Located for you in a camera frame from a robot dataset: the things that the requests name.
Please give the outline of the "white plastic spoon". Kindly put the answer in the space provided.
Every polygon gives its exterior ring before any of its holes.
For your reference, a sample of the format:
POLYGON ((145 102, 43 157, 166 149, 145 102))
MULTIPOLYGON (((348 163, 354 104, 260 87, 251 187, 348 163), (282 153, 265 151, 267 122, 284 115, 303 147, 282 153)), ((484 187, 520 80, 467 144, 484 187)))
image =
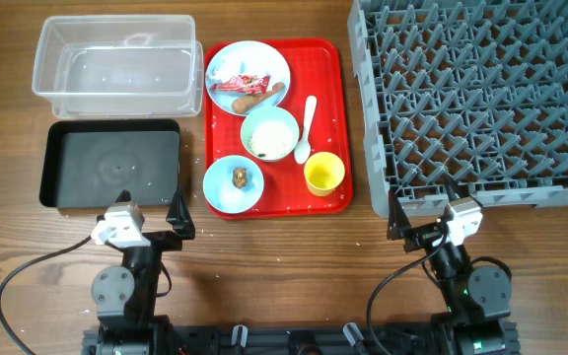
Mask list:
POLYGON ((294 149, 294 158, 297 164, 303 165, 311 154, 311 145, 309 142, 310 130, 318 105, 318 99, 315 96, 308 96, 304 109, 303 131, 300 140, 294 149))

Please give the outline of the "white rice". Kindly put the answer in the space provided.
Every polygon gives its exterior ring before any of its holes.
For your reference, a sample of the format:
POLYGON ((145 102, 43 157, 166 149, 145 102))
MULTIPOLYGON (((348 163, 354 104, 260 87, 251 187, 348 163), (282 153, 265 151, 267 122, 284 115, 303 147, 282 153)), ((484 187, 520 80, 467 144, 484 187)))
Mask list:
POLYGON ((293 133, 280 121, 266 121, 255 128, 248 139, 248 149, 262 160, 284 158, 293 149, 293 133))

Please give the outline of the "yellow cup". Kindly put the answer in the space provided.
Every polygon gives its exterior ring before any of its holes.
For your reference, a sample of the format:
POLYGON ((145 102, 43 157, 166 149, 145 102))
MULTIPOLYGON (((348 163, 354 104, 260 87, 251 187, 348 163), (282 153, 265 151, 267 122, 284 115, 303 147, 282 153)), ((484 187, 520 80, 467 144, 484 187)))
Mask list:
POLYGON ((304 177, 310 193, 324 197, 335 191, 343 182, 345 165, 333 153, 318 152, 305 162, 304 177))

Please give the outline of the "orange carrot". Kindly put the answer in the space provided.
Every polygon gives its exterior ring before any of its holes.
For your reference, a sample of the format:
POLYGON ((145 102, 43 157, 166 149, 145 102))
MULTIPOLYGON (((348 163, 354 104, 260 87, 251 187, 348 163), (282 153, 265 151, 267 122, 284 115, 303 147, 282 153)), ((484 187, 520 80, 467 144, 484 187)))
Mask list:
POLYGON ((257 106, 258 104, 262 103, 264 100, 274 96, 275 94, 279 93, 285 88, 285 84, 283 82, 276 83, 270 91, 265 93, 258 93, 258 94, 249 94, 243 97, 240 97, 233 101, 232 103, 232 111, 235 114, 244 114, 251 108, 257 106))

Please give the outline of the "clear plastic bin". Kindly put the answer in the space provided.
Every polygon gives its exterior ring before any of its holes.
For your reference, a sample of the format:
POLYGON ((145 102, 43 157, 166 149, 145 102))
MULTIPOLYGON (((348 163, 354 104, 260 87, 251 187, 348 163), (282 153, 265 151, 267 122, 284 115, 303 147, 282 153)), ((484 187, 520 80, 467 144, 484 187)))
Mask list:
POLYGON ((32 90, 61 119, 193 117, 203 70, 189 15, 53 16, 39 36, 32 90))

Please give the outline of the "brown food scrap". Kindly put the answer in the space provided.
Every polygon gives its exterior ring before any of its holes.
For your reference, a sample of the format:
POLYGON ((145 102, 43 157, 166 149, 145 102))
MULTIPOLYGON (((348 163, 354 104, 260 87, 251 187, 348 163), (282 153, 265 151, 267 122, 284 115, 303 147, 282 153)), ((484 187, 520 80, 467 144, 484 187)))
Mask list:
POLYGON ((235 188, 242 189, 249 183, 248 170, 237 167, 233 169, 232 184, 235 188))

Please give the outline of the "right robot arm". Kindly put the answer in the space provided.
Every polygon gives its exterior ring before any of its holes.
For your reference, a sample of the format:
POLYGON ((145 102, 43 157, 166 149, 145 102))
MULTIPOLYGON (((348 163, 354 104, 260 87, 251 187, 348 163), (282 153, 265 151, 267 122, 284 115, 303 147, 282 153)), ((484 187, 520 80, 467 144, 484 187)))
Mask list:
POLYGON ((404 250, 424 250, 424 263, 442 293, 447 310, 431 316, 431 339, 441 354, 518 354, 517 326, 511 314, 512 272, 491 256, 472 258, 464 241, 477 233, 482 204, 445 177, 449 202, 436 221, 413 227, 395 191, 389 192, 388 238, 403 240, 404 250))

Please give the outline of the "red serving tray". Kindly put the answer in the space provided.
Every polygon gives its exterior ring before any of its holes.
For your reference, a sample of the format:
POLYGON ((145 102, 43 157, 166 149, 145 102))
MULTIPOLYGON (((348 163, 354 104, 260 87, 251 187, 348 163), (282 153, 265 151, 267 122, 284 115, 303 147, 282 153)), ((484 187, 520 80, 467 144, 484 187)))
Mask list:
POLYGON ((344 107, 340 58, 337 48, 322 38, 270 39, 266 42, 286 60, 292 82, 287 93, 280 93, 264 103, 277 103, 303 123, 306 97, 315 96, 319 104, 310 130, 314 153, 330 152, 344 163, 344 181, 326 197, 313 195, 307 188, 303 167, 292 156, 280 162, 254 159, 264 176, 265 189, 248 211, 228 214, 209 209, 226 220, 330 214, 344 210, 353 197, 347 118, 344 107))

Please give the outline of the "white tissue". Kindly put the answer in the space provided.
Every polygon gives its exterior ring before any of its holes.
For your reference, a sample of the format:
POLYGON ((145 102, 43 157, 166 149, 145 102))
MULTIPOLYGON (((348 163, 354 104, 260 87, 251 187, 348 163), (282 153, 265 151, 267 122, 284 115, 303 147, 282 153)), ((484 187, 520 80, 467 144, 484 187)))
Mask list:
POLYGON ((225 83, 245 72, 246 65, 238 54, 225 54, 214 65, 208 78, 214 83, 225 83))

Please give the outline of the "grey dishwasher rack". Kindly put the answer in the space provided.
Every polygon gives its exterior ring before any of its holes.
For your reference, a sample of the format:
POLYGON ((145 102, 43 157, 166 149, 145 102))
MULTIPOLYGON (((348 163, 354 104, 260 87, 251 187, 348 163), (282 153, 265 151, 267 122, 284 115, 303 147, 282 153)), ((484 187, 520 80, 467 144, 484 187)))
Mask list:
POLYGON ((567 1, 356 1, 347 28, 373 210, 568 205, 567 1))

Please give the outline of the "black plastic tray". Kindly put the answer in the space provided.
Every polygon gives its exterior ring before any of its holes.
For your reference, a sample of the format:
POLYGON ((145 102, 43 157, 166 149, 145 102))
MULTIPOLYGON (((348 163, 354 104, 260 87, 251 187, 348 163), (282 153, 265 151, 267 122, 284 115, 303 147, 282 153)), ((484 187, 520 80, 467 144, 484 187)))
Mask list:
POLYGON ((178 187, 180 149, 172 119, 56 122, 48 130, 39 202, 102 208, 126 190, 140 206, 168 205, 178 187))

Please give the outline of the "small light blue bowl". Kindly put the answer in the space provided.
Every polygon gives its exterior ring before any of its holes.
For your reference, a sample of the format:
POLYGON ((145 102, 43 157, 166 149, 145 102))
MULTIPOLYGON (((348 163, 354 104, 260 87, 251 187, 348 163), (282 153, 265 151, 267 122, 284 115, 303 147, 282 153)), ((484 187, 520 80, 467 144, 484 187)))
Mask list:
POLYGON ((203 194, 207 202, 219 212, 239 214, 250 210, 264 191, 264 177, 251 159, 231 155, 216 160, 203 178, 203 194), (233 184, 234 169, 247 172, 247 184, 237 188, 233 184))

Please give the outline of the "red snack wrapper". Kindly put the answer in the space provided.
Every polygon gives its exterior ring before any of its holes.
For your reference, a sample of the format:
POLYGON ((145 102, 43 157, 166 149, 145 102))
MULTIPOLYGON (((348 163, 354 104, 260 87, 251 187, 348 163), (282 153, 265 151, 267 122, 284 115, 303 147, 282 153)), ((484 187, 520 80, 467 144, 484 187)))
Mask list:
POLYGON ((270 77, 254 75, 235 75, 223 83, 216 83, 210 87, 211 91, 240 93, 240 94, 264 94, 267 91, 270 77))

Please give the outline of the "green bowl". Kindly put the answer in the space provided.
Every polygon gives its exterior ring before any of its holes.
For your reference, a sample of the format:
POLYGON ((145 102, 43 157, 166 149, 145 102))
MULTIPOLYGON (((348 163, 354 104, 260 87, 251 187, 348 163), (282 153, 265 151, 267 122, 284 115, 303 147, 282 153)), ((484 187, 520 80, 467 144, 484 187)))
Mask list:
MULTIPOLYGON (((284 108, 281 108, 281 107, 278 107, 278 106, 266 106, 266 107, 258 108, 255 111, 253 111, 252 113, 250 113, 244 119, 242 127, 241 127, 241 141, 242 141, 245 149, 252 156, 257 158, 257 156, 255 156, 249 150, 249 136, 253 133, 253 131, 255 130, 255 128, 257 126, 261 125, 261 123, 266 122, 266 121, 283 122, 293 133, 293 136, 294 136, 294 138, 293 138, 293 149, 295 148, 296 144, 298 143, 298 140, 300 139, 300 127, 299 127, 299 124, 298 124, 297 120, 295 119, 295 117, 290 112, 285 110, 284 108)), ((275 161, 268 161, 268 160, 262 160, 262 159, 260 159, 260 160, 265 161, 265 162, 277 162, 277 161, 280 161, 282 159, 283 158, 281 158, 279 160, 275 160, 275 161)))

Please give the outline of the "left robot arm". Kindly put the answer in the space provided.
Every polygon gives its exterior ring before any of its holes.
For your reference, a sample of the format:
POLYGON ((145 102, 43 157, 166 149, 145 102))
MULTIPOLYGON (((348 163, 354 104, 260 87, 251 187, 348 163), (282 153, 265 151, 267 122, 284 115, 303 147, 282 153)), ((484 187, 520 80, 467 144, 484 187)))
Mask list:
POLYGON ((130 192, 122 191, 97 218, 91 238, 122 253, 120 265, 103 269, 92 283, 91 294, 100 322, 96 333, 86 333, 84 355, 177 355, 188 352, 167 316, 155 314, 159 277, 168 272, 162 263, 165 251, 180 251, 182 242, 195 238, 195 228, 183 189, 174 193, 166 217, 169 231, 142 231, 145 218, 130 192))

